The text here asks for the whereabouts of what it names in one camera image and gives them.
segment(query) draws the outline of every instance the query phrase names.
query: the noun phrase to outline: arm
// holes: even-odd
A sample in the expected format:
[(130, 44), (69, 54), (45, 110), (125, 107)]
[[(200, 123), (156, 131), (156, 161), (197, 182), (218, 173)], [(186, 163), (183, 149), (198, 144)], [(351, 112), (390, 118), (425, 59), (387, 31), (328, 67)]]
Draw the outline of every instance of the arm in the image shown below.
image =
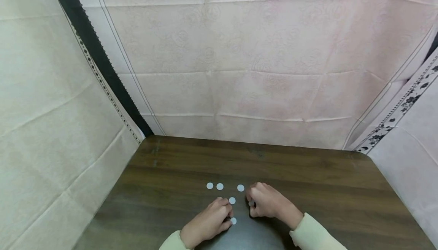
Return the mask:
[(266, 183), (247, 190), (252, 217), (278, 218), (289, 226), (290, 237), (302, 250), (346, 250), (309, 214), (303, 215), (288, 199)]
[(159, 250), (189, 250), (201, 242), (228, 230), (231, 226), (227, 217), (233, 217), (233, 208), (227, 199), (218, 197), (207, 208), (195, 216), (181, 231), (170, 235)]

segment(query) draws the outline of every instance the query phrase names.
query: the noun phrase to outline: left hand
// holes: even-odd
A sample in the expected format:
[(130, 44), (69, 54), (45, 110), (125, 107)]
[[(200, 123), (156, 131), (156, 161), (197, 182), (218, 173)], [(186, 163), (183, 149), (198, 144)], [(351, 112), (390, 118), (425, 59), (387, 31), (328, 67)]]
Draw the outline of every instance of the left hand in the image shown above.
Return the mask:
[(182, 228), (179, 233), (182, 243), (188, 249), (194, 249), (201, 242), (214, 238), (232, 225), (230, 221), (224, 221), (227, 217), (233, 217), (233, 207), (227, 199), (218, 197)]

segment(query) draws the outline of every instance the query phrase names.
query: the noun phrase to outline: floral pattern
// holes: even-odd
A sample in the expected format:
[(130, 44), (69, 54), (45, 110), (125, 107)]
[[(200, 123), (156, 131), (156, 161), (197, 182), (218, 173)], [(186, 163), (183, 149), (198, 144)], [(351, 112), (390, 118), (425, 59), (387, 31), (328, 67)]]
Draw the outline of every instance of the floral pattern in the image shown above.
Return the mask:
[(279, 121), (299, 129), (278, 131), (282, 144), (340, 149), (351, 120), (432, 27), (435, 2), (105, 0), (105, 7), (161, 123), (199, 117), (199, 126), (177, 127), (208, 139), (270, 143), (275, 131), (267, 130), (277, 126), (267, 124)]
[(413, 83), (409, 91), (403, 95), (403, 98), (397, 103), (397, 106), (390, 111), (390, 114), (384, 118), (380, 125), (376, 127), (354, 150), (367, 154), (379, 141), (387, 135), (395, 125), (403, 118), (404, 115), (418, 101), (421, 95), (426, 91), (431, 83), (438, 76), (438, 54), (430, 57), (421, 68), (423, 74)]

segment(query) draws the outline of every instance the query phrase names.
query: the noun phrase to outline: black stripe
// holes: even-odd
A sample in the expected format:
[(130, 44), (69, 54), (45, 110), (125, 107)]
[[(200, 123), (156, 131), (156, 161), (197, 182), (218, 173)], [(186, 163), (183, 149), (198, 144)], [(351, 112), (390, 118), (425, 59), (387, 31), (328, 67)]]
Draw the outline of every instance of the black stripe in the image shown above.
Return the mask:
[(100, 40), (98, 39), (90, 20), (81, 5), (80, 0), (59, 0), (64, 11), (69, 17), (72, 25), (75, 27), (78, 35), (84, 42), (94, 62), (99, 68), (102, 76), (119, 99), (122, 106), (128, 112), (130, 117), (135, 121), (136, 125), (141, 129), (143, 134), (148, 137), (153, 135), (152, 130), (146, 123), (144, 118), (140, 115), (138, 108), (136, 108), (133, 100), (129, 96), (121, 80), (117, 76), (106, 52), (103, 49)]

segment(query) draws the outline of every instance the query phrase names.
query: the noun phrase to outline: beige fabric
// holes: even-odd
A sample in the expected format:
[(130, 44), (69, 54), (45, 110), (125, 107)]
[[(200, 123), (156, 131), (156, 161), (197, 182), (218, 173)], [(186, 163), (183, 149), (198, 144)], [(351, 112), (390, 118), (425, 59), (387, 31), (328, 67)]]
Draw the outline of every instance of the beige fabric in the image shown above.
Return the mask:
[(138, 147), (57, 0), (0, 0), (0, 249), (69, 250)]
[(365, 143), (358, 150), (372, 148), (368, 155), (438, 248), (438, 50), (424, 62), (422, 70), (420, 76), (412, 78), (417, 87), (404, 89), (401, 94), (409, 93), (405, 99), (399, 95), (392, 101), (393, 114), (384, 127), (388, 129), (392, 123), (393, 128), (382, 134), (374, 148)]
[[(120, 68), (119, 76), (142, 92), (136, 103), (148, 103), (152, 111), (144, 117), (155, 115), (166, 135), (342, 148), (355, 121), (432, 27), (437, 2), (100, 4), (138, 86), (128, 83), (129, 71)], [(82, 3), (90, 16), (96, 13), (94, 3)]]

